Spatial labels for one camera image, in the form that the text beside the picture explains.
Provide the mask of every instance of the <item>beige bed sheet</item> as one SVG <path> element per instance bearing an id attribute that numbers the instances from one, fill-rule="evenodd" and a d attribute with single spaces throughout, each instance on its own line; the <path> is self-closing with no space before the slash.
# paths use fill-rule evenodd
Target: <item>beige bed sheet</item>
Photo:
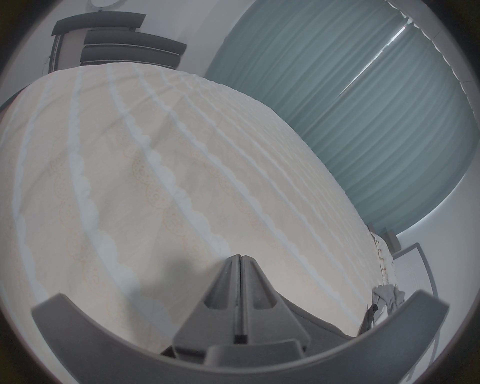
<path id="1" fill-rule="evenodd" d="M 375 244 L 321 161 L 271 109 L 156 66 L 57 71 L 0 124 L 0 297 L 74 382 L 30 309 L 57 292 L 153 352 L 233 254 L 355 336 L 382 283 Z"/>

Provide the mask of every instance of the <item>teal curtain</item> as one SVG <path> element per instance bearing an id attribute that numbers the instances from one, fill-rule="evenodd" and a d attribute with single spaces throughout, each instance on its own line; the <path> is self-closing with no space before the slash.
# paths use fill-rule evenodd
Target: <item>teal curtain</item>
<path id="1" fill-rule="evenodd" d="M 383 0 L 257 0 L 206 74 L 272 108 L 364 222 L 396 233 L 452 191 L 480 137 L 450 66 L 406 21 Z"/>

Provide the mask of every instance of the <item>curtain fold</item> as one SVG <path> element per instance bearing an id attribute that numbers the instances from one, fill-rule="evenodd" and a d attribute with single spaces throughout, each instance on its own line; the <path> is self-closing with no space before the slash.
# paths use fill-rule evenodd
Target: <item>curtain fold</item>
<path id="1" fill-rule="evenodd" d="M 480 137 L 458 79 L 419 29 L 385 46 L 405 23 L 384 0 L 257 0 L 206 74 L 275 111 L 364 222 L 396 233 L 451 192 Z"/>

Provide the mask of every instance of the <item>striped bedding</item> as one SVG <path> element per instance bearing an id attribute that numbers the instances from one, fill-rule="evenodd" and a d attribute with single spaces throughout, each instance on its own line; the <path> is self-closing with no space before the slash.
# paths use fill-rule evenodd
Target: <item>striped bedding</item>
<path id="1" fill-rule="evenodd" d="M 160 352 L 233 254 L 353 336 L 382 283 L 375 243 L 321 161 L 223 85 L 134 63 L 57 71 L 17 96 L 0 137 L 1 302 L 63 382 L 30 316 L 57 292 Z"/>

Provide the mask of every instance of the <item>curtain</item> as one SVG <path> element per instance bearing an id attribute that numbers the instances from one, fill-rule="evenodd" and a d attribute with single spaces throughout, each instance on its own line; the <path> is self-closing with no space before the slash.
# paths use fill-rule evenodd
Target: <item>curtain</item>
<path id="1" fill-rule="evenodd" d="M 412 24 L 391 42 L 405 24 L 383 0 L 257 0 L 206 74 L 273 109 L 364 222 L 396 233 L 452 191 L 480 136 L 433 43 Z"/>

